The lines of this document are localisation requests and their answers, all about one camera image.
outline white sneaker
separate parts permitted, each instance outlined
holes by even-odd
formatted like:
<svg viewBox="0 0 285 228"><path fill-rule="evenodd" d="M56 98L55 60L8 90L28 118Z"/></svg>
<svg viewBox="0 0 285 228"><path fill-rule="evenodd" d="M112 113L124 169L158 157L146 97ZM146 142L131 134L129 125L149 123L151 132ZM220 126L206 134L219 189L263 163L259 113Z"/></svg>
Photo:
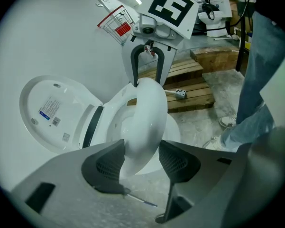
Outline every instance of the white sneaker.
<svg viewBox="0 0 285 228"><path fill-rule="evenodd" d="M207 150L227 151L226 148L221 145L220 138L221 136L214 137L212 140L206 142L203 148Z"/></svg>
<svg viewBox="0 0 285 228"><path fill-rule="evenodd" d="M236 126L236 117L224 116L219 119L219 124L225 128Z"/></svg>

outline person's leg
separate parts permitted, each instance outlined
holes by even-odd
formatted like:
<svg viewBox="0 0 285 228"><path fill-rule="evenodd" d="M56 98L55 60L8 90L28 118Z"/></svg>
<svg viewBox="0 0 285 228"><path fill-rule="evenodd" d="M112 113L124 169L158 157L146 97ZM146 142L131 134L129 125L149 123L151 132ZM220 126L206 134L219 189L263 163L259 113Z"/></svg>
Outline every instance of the person's leg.
<svg viewBox="0 0 285 228"><path fill-rule="evenodd" d="M226 129L220 137L207 142L210 149L234 149L253 142L269 132L274 121L263 102L260 90L270 80L285 57L285 33L278 25L259 13L253 15L253 39L239 107L234 127Z"/></svg>
<svg viewBox="0 0 285 228"><path fill-rule="evenodd" d="M273 117L267 105L264 105L241 124L226 129L221 135L221 145L228 150L236 151L242 144L253 142L259 136L271 131L274 125Z"/></svg>
<svg viewBox="0 0 285 228"><path fill-rule="evenodd" d="M236 124L251 116L262 104L259 91L285 57L285 33L270 19L253 14L253 37L248 68L239 98Z"/></svg>

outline white toilet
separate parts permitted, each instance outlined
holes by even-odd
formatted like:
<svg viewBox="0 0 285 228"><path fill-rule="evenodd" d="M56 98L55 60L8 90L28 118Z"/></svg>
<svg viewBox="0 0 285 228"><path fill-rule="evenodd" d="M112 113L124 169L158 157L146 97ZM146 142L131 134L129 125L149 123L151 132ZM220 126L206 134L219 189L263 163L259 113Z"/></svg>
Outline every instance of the white toilet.
<svg viewBox="0 0 285 228"><path fill-rule="evenodd" d="M203 23L206 24L207 29L218 29L226 26L226 14L222 11L211 12L210 13L211 19L209 19L206 12L199 13L198 17ZM226 36L227 34L228 33L225 28L219 30L207 31L207 36L209 37L220 37L220 36Z"/></svg>
<svg viewBox="0 0 285 228"><path fill-rule="evenodd" d="M133 98L137 98L137 105L127 106ZM76 81L61 76L38 76L24 86L19 108L28 130L28 135L21 138L31 135L37 145L56 154L124 139L126 148L137 150L140 146L137 150L140 162L146 152L143 147L152 146L147 148L146 163L130 163L129 170L120 173L124 178L162 168L157 148L162 139L180 142L178 125L167 114L165 93L150 78L140 79L138 87L126 85L103 104Z"/></svg>

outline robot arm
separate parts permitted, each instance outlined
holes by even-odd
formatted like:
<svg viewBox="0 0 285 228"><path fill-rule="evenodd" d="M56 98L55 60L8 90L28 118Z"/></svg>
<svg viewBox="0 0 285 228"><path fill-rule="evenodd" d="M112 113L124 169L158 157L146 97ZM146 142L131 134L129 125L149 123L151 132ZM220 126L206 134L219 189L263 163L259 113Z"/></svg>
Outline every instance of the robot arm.
<svg viewBox="0 0 285 228"><path fill-rule="evenodd" d="M136 87L138 56L146 45L158 55L156 81L164 85L177 49L190 39L198 13L194 0L146 0L140 7L140 20L122 49L125 71Z"/></svg>

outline wooden crate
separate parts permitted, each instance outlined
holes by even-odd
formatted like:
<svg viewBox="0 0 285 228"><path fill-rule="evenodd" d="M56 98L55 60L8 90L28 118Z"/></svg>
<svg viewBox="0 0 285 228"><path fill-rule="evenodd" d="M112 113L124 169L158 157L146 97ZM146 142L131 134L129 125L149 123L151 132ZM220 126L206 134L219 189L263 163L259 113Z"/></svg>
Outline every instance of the wooden crate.
<svg viewBox="0 0 285 228"><path fill-rule="evenodd" d="M166 94L168 113L200 110L213 106L215 99L208 84L202 78L203 68L195 60L176 62L171 66L163 88L175 91L186 91L185 99L178 99L172 93ZM155 79L156 69L143 72L139 78ZM136 105L136 99L130 100L128 105Z"/></svg>

